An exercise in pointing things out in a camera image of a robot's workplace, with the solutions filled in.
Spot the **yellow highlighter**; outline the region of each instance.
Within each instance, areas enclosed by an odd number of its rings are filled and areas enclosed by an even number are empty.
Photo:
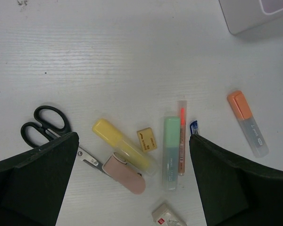
[[[115,148],[117,153],[139,170],[150,176],[156,173],[156,162],[149,155],[143,153],[140,148],[107,120],[99,119],[94,124],[92,131]]]

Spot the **orange highlighter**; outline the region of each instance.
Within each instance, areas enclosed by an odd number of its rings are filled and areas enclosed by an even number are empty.
[[[179,164],[178,175],[183,176],[185,171],[185,127],[187,117],[187,101],[178,101],[178,117],[180,117],[180,145],[179,145]]]
[[[266,142],[259,130],[259,127],[251,113],[250,107],[241,91],[235,91],[227,96],[242,131],[250,144],[256,158],[264,157],[269,153]]]

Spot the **small beige eraser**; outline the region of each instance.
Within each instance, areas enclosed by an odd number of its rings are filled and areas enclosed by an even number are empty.
[[[152,217],[158,226],[187,226],[165,203],[152,213]]]
[[[141,149],[144,153],[157,148],[156,141],[150,127],[137,131],[137,136],[140,140]]]

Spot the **orange cap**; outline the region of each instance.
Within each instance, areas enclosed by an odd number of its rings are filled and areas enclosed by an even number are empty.
[[[253,116],[250,107],[245,99],[243,93],[238,90],[227,96],[228,102],[237,117],[237,119],[244,120]]]

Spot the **scissors finger hole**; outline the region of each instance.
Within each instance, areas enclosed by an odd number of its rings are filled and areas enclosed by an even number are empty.
[[[40,117],[44,121],[49,122],[51,125],[54,125],[58,129],[62,129],[65,126],[65,123],[62,117],[58,113],[54,112],[53,110],[47,110],[47,109],[41,110]]]
[[[37,131],[34,127],[27,127],[26,135],[28,136],[29,140],[37,146],[48,143],[48,139],[46,139],[46,137],[39,131]]]

